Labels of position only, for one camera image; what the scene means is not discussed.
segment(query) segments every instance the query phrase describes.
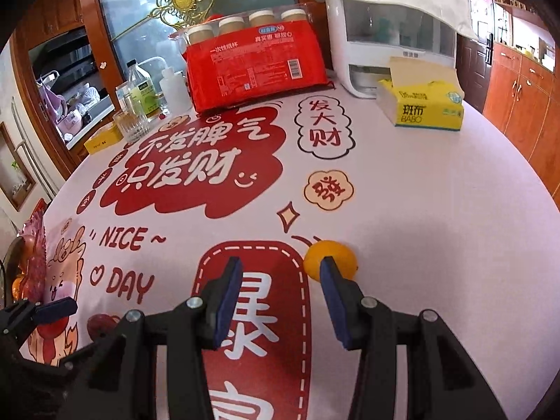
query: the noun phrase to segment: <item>cartoon dragon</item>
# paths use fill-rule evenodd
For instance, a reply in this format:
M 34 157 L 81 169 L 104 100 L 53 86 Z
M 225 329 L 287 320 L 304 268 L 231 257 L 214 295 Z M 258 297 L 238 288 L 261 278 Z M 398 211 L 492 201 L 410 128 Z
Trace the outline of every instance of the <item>cartoon dragon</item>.
M 81 242 L 85 227 L 80 227 L 74 239 L 61 238 L 54 257 L 47 262 L 44 303 L 64 297 L 77 300 L 82 283 L 83 254 L 86 243 Z M 38 363 L 58 366 L 58 362 L 69 356 L 78 347 L 77 325 L 68 330 L 69 317 L 47 325 L 38 325 L 27 340 L 29 352 Z

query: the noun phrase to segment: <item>yellow tissue box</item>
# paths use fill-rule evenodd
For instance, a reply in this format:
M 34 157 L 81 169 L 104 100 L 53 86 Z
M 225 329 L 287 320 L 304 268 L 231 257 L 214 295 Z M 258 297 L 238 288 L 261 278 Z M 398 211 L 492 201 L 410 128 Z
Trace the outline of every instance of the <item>yellow tissue box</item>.
M 377 87 L 377 103 L 396 126 L 459 131 L 463 124 L 463 99 L 449 82 L 396 88 L 388 79 Z
M 86 147 L 89 154 L 97 153 L 104 148 L 110 147 L 123 139 L 114 122 L 107 123 L 105 126 L 100 127 L 93 133 L 83 145 Z

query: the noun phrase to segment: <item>tissue box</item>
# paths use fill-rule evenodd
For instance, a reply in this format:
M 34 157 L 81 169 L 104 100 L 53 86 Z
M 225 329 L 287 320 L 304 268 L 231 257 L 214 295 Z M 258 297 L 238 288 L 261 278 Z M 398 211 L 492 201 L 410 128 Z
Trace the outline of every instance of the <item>tissue box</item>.
M 464 92 L 455 69 L 413 58 L 389 64 L 391 80 L 379 81 L 377 103 L 394 125 L 461 129 Z
M 398 89 L 388 79 L 380 84 L 377 103 L 395 126 L 461 129 L 463 100 L 450 83 L 431 82 Z
M 83 144 L 89 154 L 100 152 L 104 148 L 110 147 L 121 141 L 123 138 L 119 128 L 113 122 L 107 123 L 93 133 Z

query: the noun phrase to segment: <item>glass bottle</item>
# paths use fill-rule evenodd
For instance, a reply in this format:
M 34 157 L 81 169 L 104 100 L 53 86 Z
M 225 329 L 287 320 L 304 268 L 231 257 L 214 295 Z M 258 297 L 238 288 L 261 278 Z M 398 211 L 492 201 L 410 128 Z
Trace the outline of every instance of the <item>glass bottle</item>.
M 156 89 L 153 86 L 152 78 L 144 71 L 136 60 L 129 61 L 128 66 L 128 89 L 133 99 L 142 103 L 142 109 L 152 120 L 160 114 L 160 108 L 156 98 Z

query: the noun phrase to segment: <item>kitchen counter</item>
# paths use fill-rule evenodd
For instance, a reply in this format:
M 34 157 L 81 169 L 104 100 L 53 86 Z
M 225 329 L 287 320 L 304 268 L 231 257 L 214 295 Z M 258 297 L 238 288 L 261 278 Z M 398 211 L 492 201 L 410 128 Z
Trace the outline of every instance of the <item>kitchen counter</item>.
M 93 128 L 97 123 L 99 123 L 102 119 L 104 119 L 108 114 L 113 112 L 114 109 L 115 106 L 111 102 L 111 98 L 109 96 L 106 96 L 105 98 L 100 100 L 99 103 L 97 103 L 95 106 L 93 106 L 90 109 L 90 115 L 92 116 L 91 122 L 85 125 L 80 130 L 80 132 L 76 134 L 72 138 L 72 140 L 66 144 L 66 148 L 70 150 L 72 147 L 74 147 L 79 142 L 79 140 L 82 139 L 88 133 L 88 131 L 91 128 Z

